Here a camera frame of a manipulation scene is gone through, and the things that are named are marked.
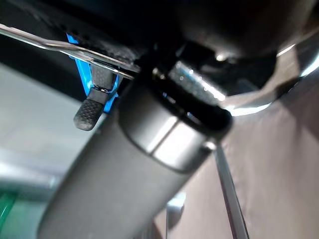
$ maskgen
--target blue clamp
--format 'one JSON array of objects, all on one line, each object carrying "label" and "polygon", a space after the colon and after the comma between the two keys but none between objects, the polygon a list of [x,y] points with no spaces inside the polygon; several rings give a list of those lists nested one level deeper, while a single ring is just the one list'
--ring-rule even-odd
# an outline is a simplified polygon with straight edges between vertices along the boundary
[{"label": "blue clamp", "polygon": [[[72,36],[70,36],[68,34],[67,34],[67,37],[68,37],[68,41],[70,43],[73,43],[73,44],[79,43],[76,39],[74,39]],[[74,58],[74,57],[71,57],[71,58],[75,60],[76,66],[77,66],[78,71],[80,73],[80,77],[81,77],[81,81],[82,81],[82,85],[83,85],[85,94],[88,95],[90,93],[91,88],[94,87],[94,85],[92,83],[92,74],[91,74],[90,64],[86,63],[84,61],[81,61],[77,58]],[[119,86],[119,76],[116,76],[114,87],[110,91],[110,94],[114,93],[118,89],[118,86]],[[106,102],[105,107],[104,107],[105,113],[110,112],[112,105],[113,105],[113,102],[114,102],[115,98],[117,98],[118,96],[119,96],[118,93],[115,93],[113,95],[113,97]]]}]

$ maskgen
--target green object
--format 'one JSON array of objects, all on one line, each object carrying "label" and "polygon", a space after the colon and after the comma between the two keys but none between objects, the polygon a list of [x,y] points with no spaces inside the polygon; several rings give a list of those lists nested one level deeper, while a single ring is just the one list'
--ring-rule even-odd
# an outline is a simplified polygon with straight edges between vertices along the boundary
[{"label": "green object", "polygon": [[0,193],[0,232],[14,205],[15,199],[16,195],[13,193]]}]

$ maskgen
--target silver metal tube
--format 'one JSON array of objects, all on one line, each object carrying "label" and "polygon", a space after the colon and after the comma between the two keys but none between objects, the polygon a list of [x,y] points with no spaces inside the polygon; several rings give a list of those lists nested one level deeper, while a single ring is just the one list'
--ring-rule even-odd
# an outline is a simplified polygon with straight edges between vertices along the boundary
[{"label": "silver metal tube", "polygon": [[21,31],[13,27],[7,27],[6,25],[3,25],[3,24],[0,24],[0,34],[25,42],[27,44],[30,44],[36,47],[42,48],[42,49],[46,49],[50,51],[59,51],[61,53],[75,57],[82,61],[111,70],[114,73],[118,75],[122,75],[128,79],[133,79],[133,76],[128,72],[125,72],[120,69],[116,69],[114,66],[120,67],[128,71],[132,71],[132,72],[140,71],[139,67],[135,66],[134,64],[129,64],[123,61],[119,61],[112,57],[103,55],[101,53],[98,53],[77,45],[73,45],[68,42],[44,39],[42,37],[35,36],[33,34],[27,33],[25,31]]},{"label": "silver metal tube", "polygon": [[249,239],[233,179],[221,145],[217,145],[216,147],[215,160],[233,238]]}]

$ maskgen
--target textured lever grip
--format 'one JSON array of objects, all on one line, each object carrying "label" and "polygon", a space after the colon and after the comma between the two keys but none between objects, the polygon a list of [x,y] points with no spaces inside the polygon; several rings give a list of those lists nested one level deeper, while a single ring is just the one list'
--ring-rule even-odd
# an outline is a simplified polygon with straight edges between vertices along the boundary
[{"label": "textured lever grip", "polygon": [[102,67],[92,66],[92,81],[95,86],[106,90],[113,89],[116,75]]},{"label": "textured lever grip", "polygon": [[90,131],[95,126],[104,109],[104,105],[86,99],[74,117],[74,124],[77,128]]}]

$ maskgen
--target blue anodized part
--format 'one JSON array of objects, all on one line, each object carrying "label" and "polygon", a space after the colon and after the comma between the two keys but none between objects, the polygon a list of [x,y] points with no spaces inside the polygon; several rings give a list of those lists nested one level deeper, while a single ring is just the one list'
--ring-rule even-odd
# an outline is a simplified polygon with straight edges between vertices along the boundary
[{"label": "blue anodized part", "polygon": [[[72,36],[67,34],[67,37],[68,37],[68,41],[70,43],[75,43],[75,44],[78,43],[78,41],[76,39],[74,39]],[[76,66],[77,66],[78,71],[80,73],[80,77],[81,77],[81,81],[82,81],[82,85],[83,85],[85,94],[88,95],[90,93],[91,88],[94,87],[94,85],[92,83],[92,74],[91,74],[90,64],[87,62],[81,61],[79,59],[76,59],[74,57],[72,57],[72,59],[75,60]],[[118,89],[118,86],[119,86],[119,76],[116,76],[114,87],[110,91],[110,94],[113,95],[113,93]],[[113,95],[113,97],[106,102],[105,107],[104,107],[105,113],[110,112],[111,107],[112,107],[113,102],[114,102],[116,97],[118,97],[117,93],[115,93]]]}]

